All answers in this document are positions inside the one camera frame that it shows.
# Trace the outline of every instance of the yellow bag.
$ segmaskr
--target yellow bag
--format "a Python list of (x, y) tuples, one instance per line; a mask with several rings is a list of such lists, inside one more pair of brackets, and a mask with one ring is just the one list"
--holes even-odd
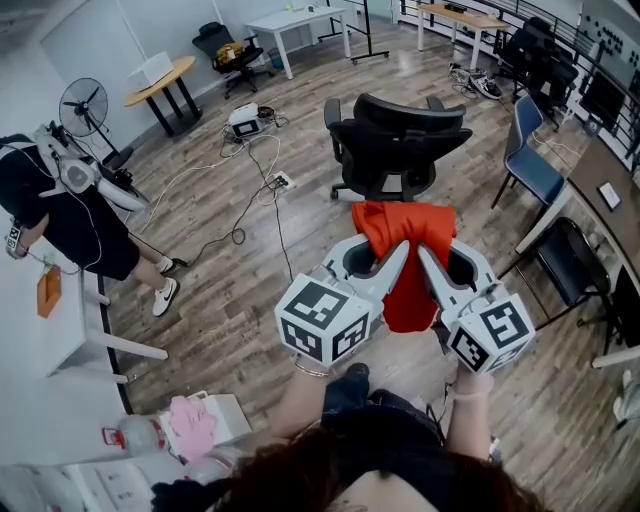
[(220, 64), (228, 64), (229, 61), (231, 60), (228, 56), (227, 56), (227, 46), (230, 46), (231, 49), (233, 50), (233, 53), (236, 54), (236, 57), (239, 57), (240, 54), (244, 51), (244, 46), (242, 45), (242, 43), (229, 43), (229, 44), (225, 44), (222, 48), (220, 48), (218, 50), (218, 62)]

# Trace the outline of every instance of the trash bin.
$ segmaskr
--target trash bin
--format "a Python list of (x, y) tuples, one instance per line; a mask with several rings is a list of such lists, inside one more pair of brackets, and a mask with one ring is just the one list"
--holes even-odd
[(277, 48), (272, 48), (267, 52), (269, 54), (269, 58), (271, 59), (271, 65), (274, 69), (283, 69), (284, 64), (282, 64), (282, 59), (280, 58), (280, 52)]

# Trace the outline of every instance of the electric fan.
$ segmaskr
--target electric fan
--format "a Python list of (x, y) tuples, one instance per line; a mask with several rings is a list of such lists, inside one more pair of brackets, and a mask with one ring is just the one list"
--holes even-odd
[(102, 162), (112, 169), (118, 169), (129, 160), (133, 149), (129, 146), (118, 151), (105, 137), (100, 128), (107, 117), (109, 101), (100, 82), (93, 78), (80, 78), (73, 82), (60, 100), (60, 123), (74, 137), (87, 137), (98, 133), (109, 145), (112, 152)]

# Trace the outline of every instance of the pink cloth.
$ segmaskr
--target pink cloth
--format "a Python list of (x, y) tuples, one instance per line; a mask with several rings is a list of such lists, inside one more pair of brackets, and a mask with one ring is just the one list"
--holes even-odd
[(169, 425), (185, 459), (194, 460), (211, 451), (218, 419), (207, 412), (202, 400), (176, 396), (171, 399), (169, 413)]

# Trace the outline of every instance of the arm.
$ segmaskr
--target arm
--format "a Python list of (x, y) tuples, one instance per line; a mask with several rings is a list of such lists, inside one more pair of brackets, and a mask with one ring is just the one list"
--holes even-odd
[(45, 232), (49, 225), (49, 214), (47, 213), (40, 222), (31, 229), (24, 229), (20, 235), (20, 246), (16, 250), (19, 256), (24, 256), (26, 252)]
[[(327, 368), (301, 358), (299, 364), (314, 372), (326, 373)], [(314, 377), (295, 368), (280, 403), (269, 414), (271, 432), (275, 437), (295, 437), (322, 416), (328, 377)]]
[(453, 402), (446, 442), (449, 451), (483, 460), (489, 458), (489, 391), (492, 386), (491, 375), (474, 375), (463, 364), (458, 364), (454, 397), (462, 396)]

